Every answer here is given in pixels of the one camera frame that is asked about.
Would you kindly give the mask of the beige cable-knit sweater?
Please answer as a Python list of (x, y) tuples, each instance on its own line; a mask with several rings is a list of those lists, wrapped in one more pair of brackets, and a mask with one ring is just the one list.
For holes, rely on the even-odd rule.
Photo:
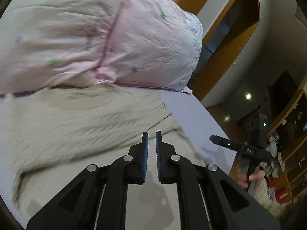
[(1, 149), (13, 169), (15, 206), (24, 173), (130, 147), (143, 132), (173, 134), (185, 156), (203, 164), (156, 92), (114, 84), (46, 88), (22, 98), (8, 94), (2, 106)]

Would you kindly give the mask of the fuzzy beige right sleeve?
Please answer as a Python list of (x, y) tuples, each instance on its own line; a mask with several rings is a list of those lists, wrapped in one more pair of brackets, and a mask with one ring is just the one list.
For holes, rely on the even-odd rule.
[(273, 216), (277, 217), (280, 221), (287, 216), (288, 213), (294, 208), (292, 202), (278, 203), (273, 201), (268, 193), (268, 186), (266, 180), (262, 179), (255, 183), (254, 189), (251, 193), (252, 197), (261, 204), (266, 210), (268, 210)]

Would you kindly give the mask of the wooden bed headboard frame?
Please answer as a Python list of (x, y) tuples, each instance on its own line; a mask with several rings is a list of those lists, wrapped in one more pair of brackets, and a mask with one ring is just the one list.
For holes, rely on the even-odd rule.
[(203, 26), (202, 46), (212, 56), (200, 61), (189, 84), (202, 101), (239, 56), (260, 22), (259, 0), (177, 0), (183, 10), (197, 15)]

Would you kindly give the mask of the right pink floral pillow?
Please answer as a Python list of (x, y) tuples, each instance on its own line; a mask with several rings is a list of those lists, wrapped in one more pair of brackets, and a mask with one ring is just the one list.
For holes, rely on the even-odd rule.
[(202, 47), (196, 15), (172, 0), (123, 0), (96, 69), (99, 81), (190, 94)]

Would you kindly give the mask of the pink floral pillow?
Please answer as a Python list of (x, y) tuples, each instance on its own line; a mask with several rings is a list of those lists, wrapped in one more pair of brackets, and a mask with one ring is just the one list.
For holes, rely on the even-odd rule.
[(172, 0), (123, 0), (96, 69), (99, 81), (190, 94), (202, 47), (196, 15)]
[(12, 0), (1, 17), (1, 94), (106, 80), (100, 67), (122, 0)]

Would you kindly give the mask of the left pink floral pillow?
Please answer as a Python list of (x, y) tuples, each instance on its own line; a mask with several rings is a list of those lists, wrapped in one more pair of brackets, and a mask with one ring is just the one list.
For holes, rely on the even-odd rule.
[(1, 17), (1, 94), (106, 80), (100, 67), (122, 0), (12, 0)]

